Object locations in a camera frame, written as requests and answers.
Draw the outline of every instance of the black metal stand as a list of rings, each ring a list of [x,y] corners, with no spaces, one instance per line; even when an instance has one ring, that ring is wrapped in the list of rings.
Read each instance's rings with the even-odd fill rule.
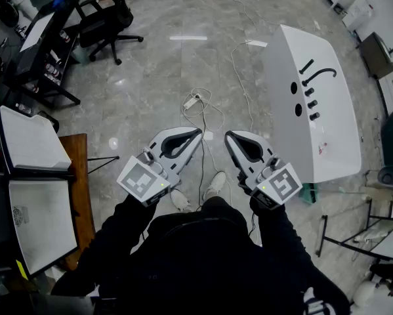
[[[386,260],[386,261],[393,260],[392,257],[387,257],[387,256],[385,256],[385,255],[380,255],[380,254],[377,254],[377,253],[373,253],[373,252],[372,252],[372,250],[374,250],[374,248],[376,248],[376,246],[378,246],[378,244],[380,244],[384,239],[381,240],[376,246],[374,246],[374,247],[373,247],[372,249],[370,249],[369,251],[364,250],[364,249],[361,249],[361,248],[359,248],[359,247],[355,247],[355,246],[352,246],[352,245],[348,245],[348,244],[347,244],[348,241],[354,239],[356,236],[359,236],[361,233],[367,231],[368,229],[370,229],[371,227],[373,227],[374,225],[376,225],[378,222],[380,222],[380,221],[393,221],[393,218],[391,218],[391,217],[382,217],[382,216],[371,215],[371,204],[372,204],[372,200],[371,200],[371,199],[368,200],[367,203],[369,204],[369,207],[368,207],[368,213],[367,213],[367,224],[365,225],[365,228],[364,228],[363,230],[359,231],[358,233],[354,234],[353,236],[351,236],[351,237],[349,237],[349,238],[343,240],[343,241],[335,240],[335,239],[333,239],[333,238],[329,238],[329,237],[326,236],[326,228],[327,228],[327,219],[328,219],[328,216],[327,216],[327,215],[321,216],[321,218],[324,220],[324,226],[323,226],[323,233],[321,234],[320,247],[319,247],[319,249],[316,251],[316,255],[317,255],[318,257],[320,257],[320,255],[321,255],[321,251],[322,251],[322,249],[323,249],[323,243],[324,243],[324,241],[326,240],[326,241],[331,242],[331,243],[334,243],[334,244],[336,244],[336,245],[345,247],[346,249],[351,249],[351,250],[353,250],[353,251],[362,253],[362,254],[364,254],[364,255],[369,255],[370,257],[374,257],[374,258],[382,259],[382,260]],[[369,223],[369,222],[370,222],[370,219],[378,219],[378,220],[377,220],[376,222],[374,222],[373,224],[370,225],[370,223]]]
[[[111,159],[110,161],[107,161],[106,163],[102,164],[101,166],[97,167],[96,169],[93,169],[92,171],[89,171],[89,174],[91,174],[93,171],[96,171],[97,169],[100,169],[101,167],[104,167],[105,165],[108,165],[110,162],[114,160],[120,159],[119,156],[110,156],[110,157],[94,157],[92,159],[87,159],[87,161],[97,161],[97,160],[106,160],[106,159]]]

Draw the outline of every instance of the chair base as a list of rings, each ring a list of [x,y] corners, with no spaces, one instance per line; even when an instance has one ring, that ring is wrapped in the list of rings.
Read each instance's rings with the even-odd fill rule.
[[[116,35],[115,37],[111,38],[111,39],[105,39],[102,43],[100,43],[97,48],[90,54],[89,58],[91,62],[94,62],[96,60],[96,53],[98,53],[99,51],[101,51],[106,45],[108,45],[110,43],[110,45],[112,46],[112,54],[113,54],[113,58],[115,60],[115,64],[116,65],[120,65],[122,64],[122,61],[120,59],[117,58],[117,54],[116,54],[116,47],[115,47],[115,42],[117,40],[122,40],[122,39],[137,39],[138,42],[142,42],[144,40],[144,38],[142,36],[137,36],[137,35]]]

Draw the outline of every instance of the black sleeve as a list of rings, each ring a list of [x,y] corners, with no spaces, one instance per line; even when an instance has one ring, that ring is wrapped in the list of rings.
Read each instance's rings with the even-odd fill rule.
[[[77,269],[65,273],[52,290],[53,295],[85,296],[113,271],[127,264],[131,249],[154,217],[157,204],[144,207],[129,195],[116,205],[79,258]]]
[[[301,237],[297,235],[287,217],[285,206],[272,211],[261,209],[254,198],[251,198],[250,206],[259,217],[262,246],[303,272],[307,287],[313,287],[314,295],[331,304],[337,315],[350,314],[350,305],[345,294],[314,266],[301,242]]]

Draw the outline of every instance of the yellow sticker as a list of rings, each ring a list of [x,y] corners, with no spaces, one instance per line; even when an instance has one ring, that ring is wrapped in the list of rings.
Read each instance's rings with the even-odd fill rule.
[[[21,276],[22,276],[24,279],[28,280],[28,278],[27,278],[27,276],[26,276],[26,273],[24,272],[24,268],[23,268],[22,263],[20,263],[20,261],[18,261],[18,260],[16,260],[16,262],[17,262],[18,268],[20,269]]]

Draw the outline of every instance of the chair armrest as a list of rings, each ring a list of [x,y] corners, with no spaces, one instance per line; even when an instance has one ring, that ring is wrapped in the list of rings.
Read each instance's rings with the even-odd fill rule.
[[[80,7],[84,7],[85,5],[88,5],[89,3],[93,3],[97,0],[85,0],[82,3],[79,4]]]

